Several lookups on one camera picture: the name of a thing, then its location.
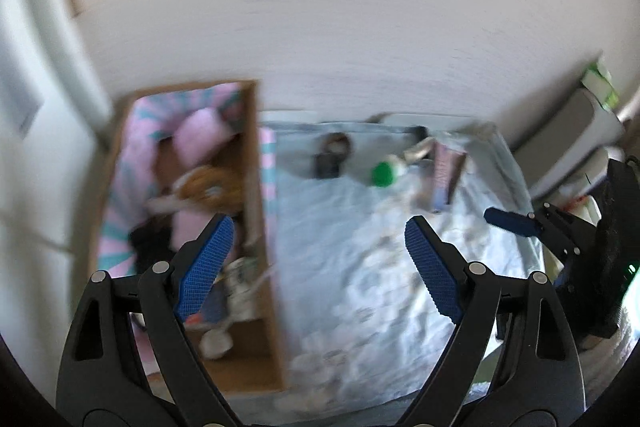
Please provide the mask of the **brown plush toy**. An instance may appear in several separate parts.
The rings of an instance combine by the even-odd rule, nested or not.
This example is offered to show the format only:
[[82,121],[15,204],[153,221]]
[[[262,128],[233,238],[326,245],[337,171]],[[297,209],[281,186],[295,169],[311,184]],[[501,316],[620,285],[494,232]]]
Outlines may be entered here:
[[235,215],[244,207],[243,181],[228,168],[196,167],[180,176],[162,195],[149,199],[145,207],[153,215],[180,210]]

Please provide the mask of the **pink striped cardboard box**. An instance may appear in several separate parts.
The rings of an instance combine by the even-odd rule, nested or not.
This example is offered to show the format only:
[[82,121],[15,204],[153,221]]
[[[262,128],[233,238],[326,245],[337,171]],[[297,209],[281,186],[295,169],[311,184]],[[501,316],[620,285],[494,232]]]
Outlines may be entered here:
[[231,251],[179,311],[186,335],[225,395],[281,391],[281,341],[270,279],[272,134],[257,122],[253,81],[186,83],[138,92],[119,124],[91,265],[111,277],[174,260],[218,212]]

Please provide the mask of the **pink fluffy headband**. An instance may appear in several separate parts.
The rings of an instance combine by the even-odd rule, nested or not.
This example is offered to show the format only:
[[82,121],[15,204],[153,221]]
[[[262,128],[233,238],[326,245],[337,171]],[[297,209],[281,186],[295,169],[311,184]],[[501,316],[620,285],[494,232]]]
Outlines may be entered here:
[[172,147],[180,165],[191,169],[204,164],[224,147],[235,132],[211,107],[191,114],[172,135]]

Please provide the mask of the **white pillow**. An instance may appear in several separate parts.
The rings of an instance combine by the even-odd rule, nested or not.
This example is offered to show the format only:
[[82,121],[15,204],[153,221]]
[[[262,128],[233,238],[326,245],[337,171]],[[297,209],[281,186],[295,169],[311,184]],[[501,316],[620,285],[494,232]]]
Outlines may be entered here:
[[597,148],[544,201],[586,220],[590,225],[596,225],[602,215],[591,192],[605,180],[608,162],[623,156],[622,150],[616,146]]

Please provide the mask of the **pink small packet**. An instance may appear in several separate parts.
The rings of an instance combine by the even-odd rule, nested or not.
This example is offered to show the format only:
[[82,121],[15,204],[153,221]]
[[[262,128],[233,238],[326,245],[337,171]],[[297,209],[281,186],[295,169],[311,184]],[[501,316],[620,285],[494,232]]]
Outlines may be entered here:
[[443,212],[451,205],[465,159],[463,150],[456,150],[442,142],[435,144],[431,194],[431,210],[434,212]]

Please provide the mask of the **grey pillow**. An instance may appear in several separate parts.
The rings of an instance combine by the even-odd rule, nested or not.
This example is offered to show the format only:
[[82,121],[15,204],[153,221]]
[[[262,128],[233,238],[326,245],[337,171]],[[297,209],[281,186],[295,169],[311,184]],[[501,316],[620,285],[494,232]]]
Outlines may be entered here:
[[533,200],[552,192],[600,146],[614,144],[624,126],[587,89],[579,88],[514,153]]

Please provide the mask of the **black small cylinder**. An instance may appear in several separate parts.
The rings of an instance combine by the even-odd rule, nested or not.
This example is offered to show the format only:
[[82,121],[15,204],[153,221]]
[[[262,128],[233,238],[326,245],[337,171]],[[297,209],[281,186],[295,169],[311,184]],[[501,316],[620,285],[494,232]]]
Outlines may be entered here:
[[335,179],[341,176],[341,157],[329,152],[314,156],[314,177],[316,179]]

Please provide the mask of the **green tissue box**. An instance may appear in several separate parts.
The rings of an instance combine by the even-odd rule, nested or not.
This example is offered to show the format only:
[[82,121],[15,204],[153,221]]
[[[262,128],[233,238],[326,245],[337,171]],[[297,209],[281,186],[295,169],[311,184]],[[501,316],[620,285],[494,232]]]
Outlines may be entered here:
[[604,109],[613,112],[620,103],[620,96],[612,83],[612,75],[601,61],[590,63],[580,82]]

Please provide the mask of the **white sliding door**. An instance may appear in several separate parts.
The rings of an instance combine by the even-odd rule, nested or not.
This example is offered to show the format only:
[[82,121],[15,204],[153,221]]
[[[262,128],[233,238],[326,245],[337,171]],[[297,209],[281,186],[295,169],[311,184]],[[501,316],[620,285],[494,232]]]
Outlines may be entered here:
[[62,350],[85,280],[111,104],[64,0],[1,0],[1,335],[24,364]]

